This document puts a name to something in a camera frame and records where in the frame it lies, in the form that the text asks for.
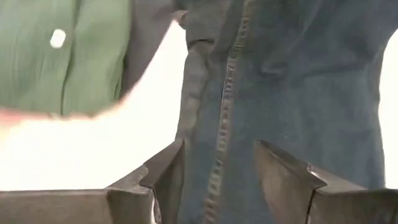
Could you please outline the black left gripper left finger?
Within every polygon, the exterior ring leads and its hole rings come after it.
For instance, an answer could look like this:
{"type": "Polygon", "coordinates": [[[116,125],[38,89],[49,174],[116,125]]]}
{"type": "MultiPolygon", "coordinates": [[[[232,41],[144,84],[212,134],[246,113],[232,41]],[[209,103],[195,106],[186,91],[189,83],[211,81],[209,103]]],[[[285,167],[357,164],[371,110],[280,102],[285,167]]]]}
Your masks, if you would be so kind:
{"type": "Polygon", "coordinates": [[[104,189],[0,191],[0,224],[177,224],[185,142],[104,189]]]}

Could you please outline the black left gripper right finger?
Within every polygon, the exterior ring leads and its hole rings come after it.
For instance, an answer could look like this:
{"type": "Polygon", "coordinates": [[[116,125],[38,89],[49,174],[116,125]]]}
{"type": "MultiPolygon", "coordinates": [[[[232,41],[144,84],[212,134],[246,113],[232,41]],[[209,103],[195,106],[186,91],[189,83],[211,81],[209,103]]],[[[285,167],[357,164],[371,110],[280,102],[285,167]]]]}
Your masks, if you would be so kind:
{"type": "Polygon", "coordinates": [[[276,224],[398,224],[398,189],[365,189],[266,141],[255,163],[276,224]]]}

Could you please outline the dark grey shorts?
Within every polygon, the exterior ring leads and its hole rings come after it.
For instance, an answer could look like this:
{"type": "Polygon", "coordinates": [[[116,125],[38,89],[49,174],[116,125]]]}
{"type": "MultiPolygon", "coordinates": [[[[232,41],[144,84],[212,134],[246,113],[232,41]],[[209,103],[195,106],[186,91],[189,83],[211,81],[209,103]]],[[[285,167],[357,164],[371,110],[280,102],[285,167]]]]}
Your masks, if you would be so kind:
{"type": "Polygon", "coordinates": [[[131,0],[129,42],[124,56],[120,97],[128,94],[147,70],[173,20],[188,12],[185,0],[131,0]]]}

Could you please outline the dark blue jeans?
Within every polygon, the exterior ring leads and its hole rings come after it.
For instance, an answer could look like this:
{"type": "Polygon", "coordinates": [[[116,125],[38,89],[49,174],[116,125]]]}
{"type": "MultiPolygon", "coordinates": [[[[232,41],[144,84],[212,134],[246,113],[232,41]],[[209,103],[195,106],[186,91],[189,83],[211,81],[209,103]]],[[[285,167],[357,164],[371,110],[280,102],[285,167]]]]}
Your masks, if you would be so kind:
{"type": "Polygon", "coordinates": [[[398,0],[176,2],[188,48],[178,224],[274,224],[253,163],[257,140],[384,187],[379,80],[398,0]]]}

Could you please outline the dark green button shirt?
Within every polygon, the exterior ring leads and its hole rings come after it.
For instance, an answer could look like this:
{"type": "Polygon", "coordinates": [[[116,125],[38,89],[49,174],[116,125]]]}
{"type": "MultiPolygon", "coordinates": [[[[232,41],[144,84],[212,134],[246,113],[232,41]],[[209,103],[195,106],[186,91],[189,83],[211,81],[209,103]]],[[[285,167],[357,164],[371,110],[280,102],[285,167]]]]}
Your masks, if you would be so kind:
{"type": "Polygon", "coordinates": [[[0,0],[0,107],[94,114],[119,99],[130,0],[0,0]]]}

